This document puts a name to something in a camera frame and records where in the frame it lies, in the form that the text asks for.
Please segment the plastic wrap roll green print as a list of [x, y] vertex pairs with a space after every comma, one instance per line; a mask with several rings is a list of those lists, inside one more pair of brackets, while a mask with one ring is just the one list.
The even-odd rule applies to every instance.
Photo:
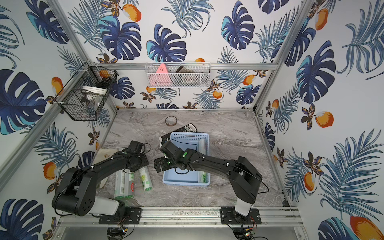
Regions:
[[142, 181], [144, 191], [150, 191], [153, 188], [153, 184], [152, 184], [148, 167], [144, 166], [140, 168], [139, 173], [140, 173], [140, 179]]

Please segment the plastic wrap roll green label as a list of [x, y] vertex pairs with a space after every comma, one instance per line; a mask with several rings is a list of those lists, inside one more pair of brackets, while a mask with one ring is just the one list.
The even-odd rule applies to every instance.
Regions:
[[[207, 143], [206, 139], [199, 139], [199, 150], [198, 152], [205, 155], [207, 153]], [[202, 184], [203, 186], [209, 185], [209, 174], [206, 172], [199, 171], [199, 184]]]

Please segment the plastic wrap roll white label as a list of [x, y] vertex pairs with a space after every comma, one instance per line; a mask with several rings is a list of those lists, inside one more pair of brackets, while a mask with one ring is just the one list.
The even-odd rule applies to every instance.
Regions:
[[125, 173], [123, 170], [116, 172], [114, 198], [119, 200], [125, 197]]

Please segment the plastic wrap roll red label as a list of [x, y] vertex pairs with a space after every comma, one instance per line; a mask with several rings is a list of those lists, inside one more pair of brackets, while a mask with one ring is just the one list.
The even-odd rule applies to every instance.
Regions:
[[131, 172], [125, 173], [125, 184], [124, 184], [124, 197], [126, 199], [133, 198], [135, 195], [135, 183], [134, 174]]

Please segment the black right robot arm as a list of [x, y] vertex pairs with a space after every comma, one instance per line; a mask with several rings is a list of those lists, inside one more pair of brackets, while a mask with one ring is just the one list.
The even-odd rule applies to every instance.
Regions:
[[244, 157], [236, 160], [225, 160], [204, 155], [196, 150], [178, 149], [175, 153], [163, 150], [164, 156], [154, 160], [154, 168], [158, 173], [171, 168], [200, 171], [227, 179], [237, 196], [235, 212], [246, 217], [256, 202], [262, 183], [262, 175]]

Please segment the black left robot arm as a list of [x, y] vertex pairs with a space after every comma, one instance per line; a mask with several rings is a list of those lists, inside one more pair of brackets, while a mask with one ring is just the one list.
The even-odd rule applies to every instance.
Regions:
[[97, 185], [120, 170], [135, 172], [149, 164], [145, 154], [116, 152], [112, 157], [83, 169], [70, 168], [56, 190], [52, 201], [54, 210], [76, 216], [87, 214], [122, 216], [123, 204], [114, 199], [96, 196]]

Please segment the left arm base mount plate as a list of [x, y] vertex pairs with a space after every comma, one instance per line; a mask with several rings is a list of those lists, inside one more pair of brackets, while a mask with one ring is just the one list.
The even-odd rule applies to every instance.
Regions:
[[100, 225], [138, 225], [142, 217], [142, 208], [125, 207], [124, 212], [118, 210], [113, 216], [102, 215], [99, 218]]

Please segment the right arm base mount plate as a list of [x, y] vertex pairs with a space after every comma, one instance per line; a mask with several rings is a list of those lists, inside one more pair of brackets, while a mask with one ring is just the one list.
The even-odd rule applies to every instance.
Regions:
[[221, 207], [220, 217], [222, 225], [260, 225], [261, 215], [258, 209], [250, 209], [247, 216], [235, 211], [235, 207]]

